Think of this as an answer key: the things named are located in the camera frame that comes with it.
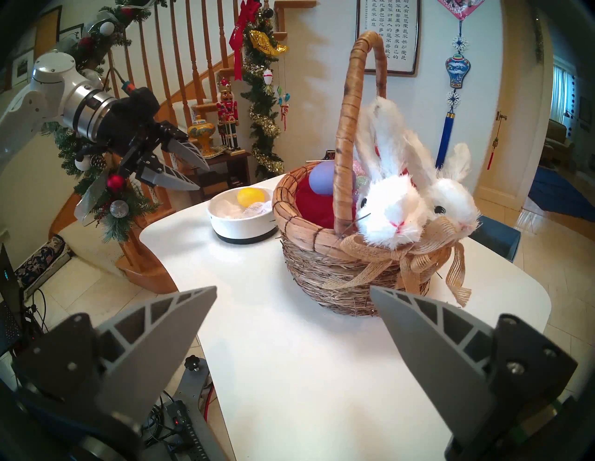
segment burlap ribbon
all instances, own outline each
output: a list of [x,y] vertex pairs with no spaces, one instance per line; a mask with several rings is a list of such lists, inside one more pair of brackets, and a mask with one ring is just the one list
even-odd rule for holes
[[351,235],[341,242],[341,250],[369,263],[368,266],[347,282],[332,277],[324,283],[323,287],[348,288],[370,283],[398,262],[400,274],[395,280],[394,287],[419,294],[419,285],[427,282],[449,260],[451,251],[454,249],[455,257],[446,275],[446,285],[456,301],[465,307],[471,290],[462,287],[465,279],[465,254],[462,243],[457,240],[457,234],[458,230],[452,222],[446,217],[441,217],[425,227],[419,242],[407,244],[392,251],[368,246],[361,235]]

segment pink bunny nose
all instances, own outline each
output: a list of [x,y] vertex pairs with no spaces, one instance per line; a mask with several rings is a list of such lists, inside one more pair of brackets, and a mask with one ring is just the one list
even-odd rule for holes
[[400,224],[395,224],[395,223],[393,223],[393,221],[389,221],[389,222],[390,222],[391,226],[393,226],[394,228],[397,229],[396,233],[398,233],[398,234],[401,232],[401,228],[405,225],[404,221],[401,221]]

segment basket handle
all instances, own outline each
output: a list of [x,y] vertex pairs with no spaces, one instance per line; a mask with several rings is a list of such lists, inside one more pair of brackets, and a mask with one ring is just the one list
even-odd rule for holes
[[353,138],[362,103],[366,58],[372,48],[376,60],[376,94],[386,98],[384,43],[380,35],[373,30],[367,30],[359,36],[351,50],[337,129],[333,177],[334,231],[337,236],[352,233],[350,226],[353,222]]

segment white table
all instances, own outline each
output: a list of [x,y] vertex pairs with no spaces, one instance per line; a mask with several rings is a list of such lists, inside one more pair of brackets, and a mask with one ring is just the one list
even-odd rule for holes
[[[199,337],[238,460],[444,459],[450,431],[382,320],[312,301],[278,239],[224,243],[201,203],[151,224],[140,240],[180,291],[218,288]],[[491,326],[512,313],[543,331],[551,310],[544,288],[479,243],[463,244],[464,286],[473,290],[466,310]],[[455,303],[439,277],[428,296]]]

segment white stuffed rabbit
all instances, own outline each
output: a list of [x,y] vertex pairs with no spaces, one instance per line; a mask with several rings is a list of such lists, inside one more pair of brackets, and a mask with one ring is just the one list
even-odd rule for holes
[[430,214],[403,174],[404,144],[403,117],[394,102],[377,96],[360,110],[355,147],[370,184],[357,206],[357,225],[366,243],[391,250],[417,242]]
[[471,234],[480,213],[473,197],[461,184],[471,170],[471,153],[465,143],[455,146],[446,156],[442,169],[436,170],[430,151],[413,131],[405,131],[407,170],[431,211],[430,219],[446,216],[459,226],[459,238]]

